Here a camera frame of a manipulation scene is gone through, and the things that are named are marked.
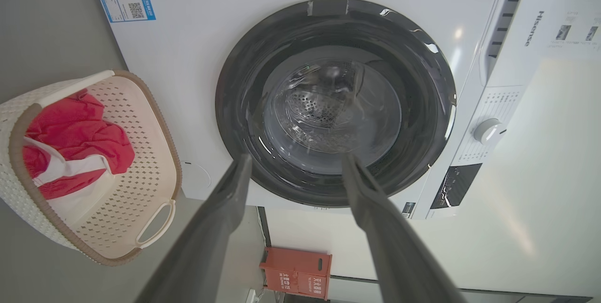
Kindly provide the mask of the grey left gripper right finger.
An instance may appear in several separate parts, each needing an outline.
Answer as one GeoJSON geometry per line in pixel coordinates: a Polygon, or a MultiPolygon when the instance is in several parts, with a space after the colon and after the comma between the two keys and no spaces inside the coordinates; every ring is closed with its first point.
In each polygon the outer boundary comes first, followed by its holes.
{"type": "Polygon", "coordinates": [[[352,215],[369,243],[385,303],[463,303],[464,297],[399,209],[351,153],[343,184],[352,215]]]}

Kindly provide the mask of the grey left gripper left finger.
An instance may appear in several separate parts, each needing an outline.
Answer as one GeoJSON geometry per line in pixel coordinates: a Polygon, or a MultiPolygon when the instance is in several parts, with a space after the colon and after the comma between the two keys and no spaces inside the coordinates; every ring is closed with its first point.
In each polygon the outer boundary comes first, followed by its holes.
{"type": "Polygon", "coordinates": [[[240,155],[190,219],[138,303],[213,303],[230,235],[245,213],[253,160],[240,155]]]}

